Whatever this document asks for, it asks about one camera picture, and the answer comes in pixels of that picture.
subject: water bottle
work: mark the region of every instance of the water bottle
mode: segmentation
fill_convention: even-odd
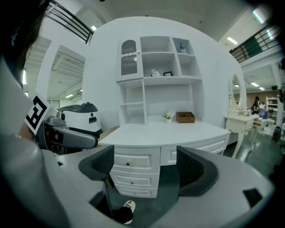
[[[181,53],[187,54],[186,49],[185,49],[185,46],[184,46],[184,44],[182,44],[182,43],[180,43],[180,50],[181,50]]]

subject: white vacuum cleaner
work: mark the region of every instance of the white vacuum cleaner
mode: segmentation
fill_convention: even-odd
[[[59,109],[65,114],[66,125],[70,130],[90,134],[100,138],[103,133],[98,109],[89,102],[81,105],[70,105]]]

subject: small potted plant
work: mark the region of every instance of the small potted plant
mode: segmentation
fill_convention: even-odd
[[[172,122],[172,118],[174,117],[174,115],[175,115],[174,112],[168,111],[167,113],[164,113],[164,115],[162,117],[164,117],[166,119],[167,123],[171,123]]]

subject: picture frame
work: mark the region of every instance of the picture frame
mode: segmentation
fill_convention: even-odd
[[[166,76],[166,77],[173,76],[172,71],[163,73],[163,76]]]

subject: drawer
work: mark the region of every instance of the drawer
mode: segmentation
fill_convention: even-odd
[[[176,147],[162,147],[160,151],[160,165],[170,166],[176,164]]]
[[[160,147],[115,147],[113,170],[132,173],[159,173]]]
[[[121,195],[129,195],[139,198],[156,198],[157,188],[136,188],[136,187],[124,187],[115,185],[118,192]]]
[[[222,138],[215,138],[203,142],[192,143],[188,145],[183,145],[183,147],[195,148],[198,150],[217,154],[225,150],[228,142],[228,137],[229,136]]]
[[[245,124],[245,130],[251,130],[253,127],[253,120],[251,121],[247,121],[246,124]]]
[[[159,173],[138,174],[111,170],[110,175],[114,184],[117,185],[138,188],[158,188],[159,185]]]

